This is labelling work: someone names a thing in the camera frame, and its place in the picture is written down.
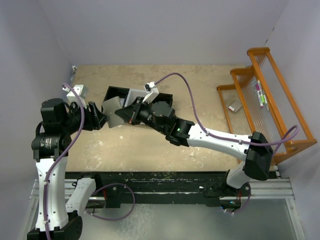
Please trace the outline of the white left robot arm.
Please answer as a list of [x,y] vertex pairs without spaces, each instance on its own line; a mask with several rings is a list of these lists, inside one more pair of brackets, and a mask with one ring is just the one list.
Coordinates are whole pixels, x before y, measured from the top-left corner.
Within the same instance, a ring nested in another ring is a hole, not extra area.
[[82,130],[97,131],[107,122],[105,116],[90,101],[86,106],[61,98],[42,103],[42,121],[31,143],[38,174],[39,208],[35,228],[27,233],[29,240],[78,240],[83,230],[83,214],[90,196],[103,191],[98,173],[84,173],[76,181],[69,199],[65,194],[68,155]]

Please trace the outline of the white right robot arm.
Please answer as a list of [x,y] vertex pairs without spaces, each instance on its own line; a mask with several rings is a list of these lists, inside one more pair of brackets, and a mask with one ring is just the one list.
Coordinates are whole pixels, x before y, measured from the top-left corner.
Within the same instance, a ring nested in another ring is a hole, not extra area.
[[266,181],[269,177],[273,149],[260,132],[232,135],[204,130],[199,124],[177,117],[175,110],[165,101],[148,104],[140,97],[114,113],[130,125],[145,124],[175,146],[206,148],[240,160],[235,168],[227,172],[222,183],[222,190],[228,196],[235,195],[250,180]]

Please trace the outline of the grey card holder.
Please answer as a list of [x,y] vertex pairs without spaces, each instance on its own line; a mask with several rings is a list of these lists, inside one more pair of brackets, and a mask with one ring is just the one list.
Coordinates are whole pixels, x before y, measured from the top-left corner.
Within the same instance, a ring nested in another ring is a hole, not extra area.
[[110,129],[125,124],[125,121],[116,114],[116,111],[122,109],[122,106],[118,96],[102,103],[102,113],[108,117],[107,123]]

